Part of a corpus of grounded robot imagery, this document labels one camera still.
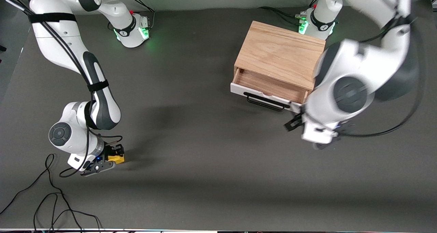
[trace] drawer handle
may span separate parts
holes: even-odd
[[[277,111],[277,112],[282,112],[282,111],[284,111],[285,108],[290,108],[290,106],[287,105],[287,104],[283,104],[283,103],[280,103],[280,102],[277,102],[277,101],[274,101],[274,100],[271,100],[271,99],[267,99],[267,98],[262,97],[262,96],[257,96],[257,95],[252,94],[252,93],[245,92],[243,94],[246,96],[247,102],[255,104],[255,105],[258,105],[258,106],[266,107],[268,109],[272,109],[272,110]],[[257,100],[262,100],[262,101],[268,102],[269,104],[266,104],[264,102],[260,102],[260,101],[257,101],[257,100],[250,99],[251,97],[255,98]]]

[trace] wooden box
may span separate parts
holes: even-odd
[[[299,111],[313,90],[325,40],[253,21],[234,65],[231,92],[274,110]]]

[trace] gray table surface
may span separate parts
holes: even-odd
[[[300,131],[284,130],[289,112],[251,105],[229,92],[251,21],[289,27],[275,14],[159,12],[151,40],[134,49],[115,39],[102,15],[80,16],[83,41],[122,110],[120,124],[104,133],[124,136],[127,162],[67,179],[57,174],[67,167],[68,154],[55,149],[47,133],[67,103],[86,101],[89,93],[79,75],[42,56],[31,33],[0,110],[0,207],[56,153],[55,184],[74,209],[96,214],[105,228],[436,232],[437,35],[430,6],[423,10],[418,22],[429,75],[417,114],[392,134],[344,138],[323,151],[302,141]],[[338,18],[327,44],[378,33],[349,7]],[[397,124],[413,97],[372,104],[355,118],[356,131]],[[0,216],[0,228],[32,227],[34,211],[50,191],[44,177]],[[51,207],[41,208],[45,227]],[[71,217],[62,220],[74,227]],[[93,219],[79,220],[95,228]]]

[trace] yellow block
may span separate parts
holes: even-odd
[[[123,163],[125,161],[125,156],[108,156],[108,161],[114,161],[116,164]]]

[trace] robotic arm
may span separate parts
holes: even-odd
[[[301,113],[286,124],[303,125],[302,139],[317,145],[337,138],[335,130],[364,111],[374,98],[391,100],[413,87],[418,76],[415,49],[410,43],[411,0],[348,0],[382,30],[381,47],[345,39],[331,45],[315,69],[315,88]],[[342,0],[319,0],[301,14],[310,19],[301,33],[326,39]]]
[[[120,109],[100,63],[81,40],[73,11],[98,10],[112,23],[117,39],[126,47],[139,46],[148,39],[147,17],[131,15],[126,6],[117,0],[30,0],[29,7],[35,13],[29,19],[44,57],[81,74],[94,98],[92,101],[67,104],[61,119],[49,131],[50,142],[70,153],[68,164],[84,176],[114,168],[116,163],[124,161],[123,147],[111,147],[89,128],[111,130],[120,121]],[[80,67],[42,26],[42,21],[47,22],[65,41]]]

